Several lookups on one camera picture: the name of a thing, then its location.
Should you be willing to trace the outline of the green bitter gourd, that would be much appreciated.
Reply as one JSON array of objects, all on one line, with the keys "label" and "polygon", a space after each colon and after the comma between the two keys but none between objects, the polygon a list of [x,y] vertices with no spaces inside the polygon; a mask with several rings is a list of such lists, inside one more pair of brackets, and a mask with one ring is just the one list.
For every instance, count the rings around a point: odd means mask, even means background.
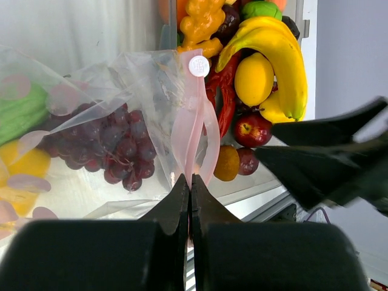
[{"label": "green bitter gourd", "polygon": [[48,93],[33,83],[26,97],[1,100],[1,145],[20,138],[47,119],[47,97]]}]

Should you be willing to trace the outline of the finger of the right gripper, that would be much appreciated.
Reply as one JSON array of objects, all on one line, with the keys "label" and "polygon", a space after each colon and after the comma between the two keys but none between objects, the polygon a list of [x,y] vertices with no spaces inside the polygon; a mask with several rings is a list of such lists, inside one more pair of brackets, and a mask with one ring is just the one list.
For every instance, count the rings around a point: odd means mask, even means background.
[{"label": "finger of the right gripper", "polygon": [[387,98],[379,96],[372,102],[339,116],[275,124],[271,133],[288,146],[347,144],[353,142],[356,132],[386,108]]},{"label": "finger of the right gripper", "polygon": [[387,211],[387,143],[330,147],[266,146],[255,155],[305,210],[362,198]]}]

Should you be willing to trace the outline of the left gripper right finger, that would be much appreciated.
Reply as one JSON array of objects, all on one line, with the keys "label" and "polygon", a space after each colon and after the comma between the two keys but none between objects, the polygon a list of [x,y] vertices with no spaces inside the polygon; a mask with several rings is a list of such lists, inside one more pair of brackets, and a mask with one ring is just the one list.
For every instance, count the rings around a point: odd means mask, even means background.
[{"label": "left gripper right finger", "polygon": [[368,290],[350,240],[334,225],[242,222],[192,178],[197,290]]}]

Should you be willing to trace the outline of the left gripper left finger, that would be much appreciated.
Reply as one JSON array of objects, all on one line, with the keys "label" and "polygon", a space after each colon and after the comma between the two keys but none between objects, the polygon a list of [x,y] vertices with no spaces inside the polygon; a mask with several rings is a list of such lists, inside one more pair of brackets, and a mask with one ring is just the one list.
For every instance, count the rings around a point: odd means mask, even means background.
[{"label": "left gripper left finger", "polygon": [[189,186],[137,220],[40,220],[15,236],[2,290],[184,290]]}]

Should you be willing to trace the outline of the yellow bell pepper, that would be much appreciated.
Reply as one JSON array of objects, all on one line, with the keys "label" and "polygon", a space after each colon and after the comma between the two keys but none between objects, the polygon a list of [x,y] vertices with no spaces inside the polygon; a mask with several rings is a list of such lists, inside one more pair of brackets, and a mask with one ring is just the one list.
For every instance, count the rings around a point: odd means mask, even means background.
[{"label": "yellow bell pepper", "polygon": [[18,145],[14,140],[1,146],[1,200],[9,202],[19,216],[25,216],[38,195],[52,188],[46,180],[51,157],[37,148],[20,155]]}]

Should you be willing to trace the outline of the dark red grape bunch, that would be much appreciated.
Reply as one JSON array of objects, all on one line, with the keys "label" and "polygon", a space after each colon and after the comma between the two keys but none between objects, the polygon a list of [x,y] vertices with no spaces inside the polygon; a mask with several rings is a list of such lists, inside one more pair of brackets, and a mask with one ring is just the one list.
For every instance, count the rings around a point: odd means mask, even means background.
[{"label": "dark red grape bunch", "polygon": [[104,172],[109,184],[133,192],[155,172],[156,150],[141,110],[120,106],[108,116],[43,138],[38,147],[72,170]]}]

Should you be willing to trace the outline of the clear pink zip top bag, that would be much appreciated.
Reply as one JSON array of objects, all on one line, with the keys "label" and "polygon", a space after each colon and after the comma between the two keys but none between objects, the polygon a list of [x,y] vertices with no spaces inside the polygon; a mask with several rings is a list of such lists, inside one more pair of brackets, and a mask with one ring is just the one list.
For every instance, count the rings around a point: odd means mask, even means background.
[{"label": "clear pink zip top bag", "polygon": [[137,218],[209,183],[220,134],[202,50],[122,53],[61,76],[1,48],[1,242],[38,219]]}]

